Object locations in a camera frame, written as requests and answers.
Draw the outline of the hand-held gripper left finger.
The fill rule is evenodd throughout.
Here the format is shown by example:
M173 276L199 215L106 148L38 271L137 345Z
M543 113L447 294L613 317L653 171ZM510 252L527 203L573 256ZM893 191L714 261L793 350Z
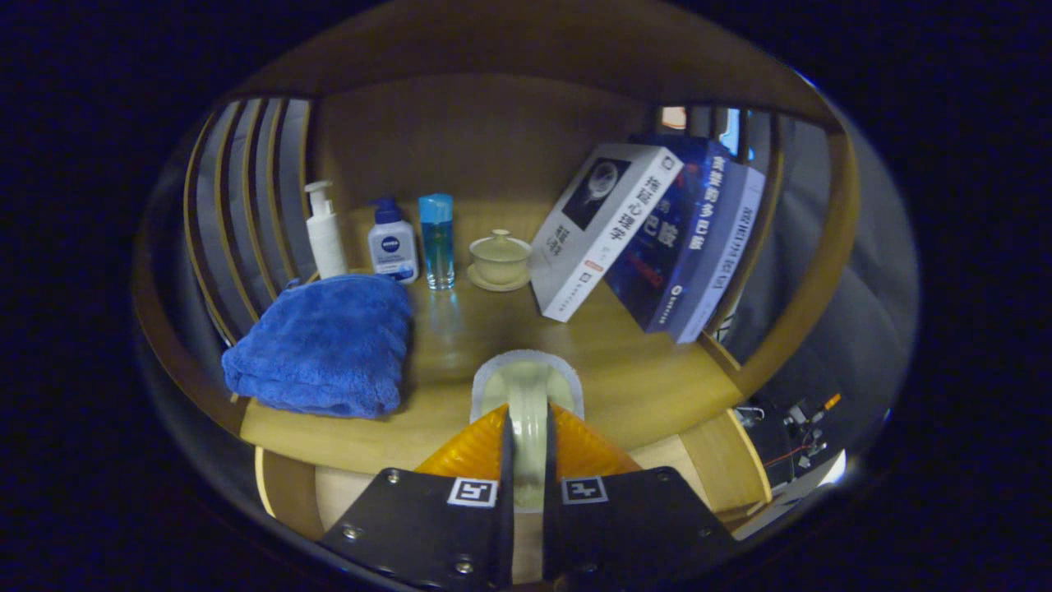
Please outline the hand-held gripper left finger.
M386 468L319 542L413 589L502 589L514 559L514 434L507 405L471 423L495 435L495 478Z

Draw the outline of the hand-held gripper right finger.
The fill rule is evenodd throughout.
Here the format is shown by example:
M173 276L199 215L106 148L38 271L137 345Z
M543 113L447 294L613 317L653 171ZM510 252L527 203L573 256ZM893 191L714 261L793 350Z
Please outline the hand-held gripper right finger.
M676 587L739 544L672 467L639 468L574 412L548 407L542 577L559 587Z

